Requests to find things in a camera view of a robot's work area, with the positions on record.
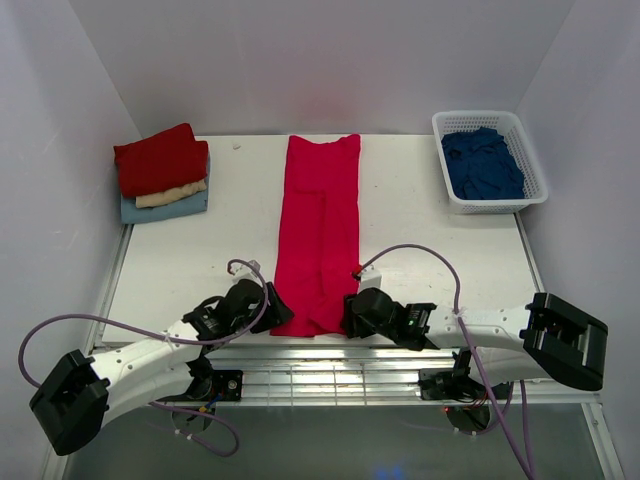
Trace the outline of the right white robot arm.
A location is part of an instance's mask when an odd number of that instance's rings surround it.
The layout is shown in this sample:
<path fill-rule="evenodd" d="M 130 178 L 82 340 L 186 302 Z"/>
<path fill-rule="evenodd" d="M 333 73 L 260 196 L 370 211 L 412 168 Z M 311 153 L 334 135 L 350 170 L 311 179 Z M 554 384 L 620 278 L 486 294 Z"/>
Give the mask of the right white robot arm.
<path fill-rule="evenodd" d="M 550 378 L 582 391 L 604 383 L 607 325 L 550 293 L 512 309 L 456 315 L 433 303 L 403 305 L 371 287 L 345 297 L 342 327 L 350 338 L 380 335 L 412 351 L 475 346 L 480 366 L 456 362 L 475 382 Z"/>

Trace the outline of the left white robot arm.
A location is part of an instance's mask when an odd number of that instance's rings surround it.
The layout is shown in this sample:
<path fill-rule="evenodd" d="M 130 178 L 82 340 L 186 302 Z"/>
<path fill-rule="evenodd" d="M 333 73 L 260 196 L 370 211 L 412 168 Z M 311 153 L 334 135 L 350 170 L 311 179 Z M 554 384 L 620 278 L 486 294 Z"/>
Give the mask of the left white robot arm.
<path fill-rule="evenodd" d="M 218 401 L 238 401 L 242 372 L 215 370 L 208 354 L 243 329 L 262 333 L 293 317 L 272 283 L 240 280 L 157 337 L 92 356 L 65 354 L 29 407 L 54 451 L 64 456 L 86 446 L 110 421 L 150 402 L 195 401 L 211 409 Z"/>

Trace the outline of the pink t shirt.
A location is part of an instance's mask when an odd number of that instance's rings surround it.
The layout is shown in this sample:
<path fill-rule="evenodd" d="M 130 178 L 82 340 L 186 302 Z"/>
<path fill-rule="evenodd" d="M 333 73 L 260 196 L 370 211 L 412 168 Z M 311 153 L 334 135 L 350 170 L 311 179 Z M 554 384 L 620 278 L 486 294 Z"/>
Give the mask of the pink t shirt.
<path fill-rule="evenodd" d="M 343 301 L 358 289 L 361 137 L 328 143 L 290 136 L 275 289 L 293 318 L 272 336 L 342 334 Z"/>

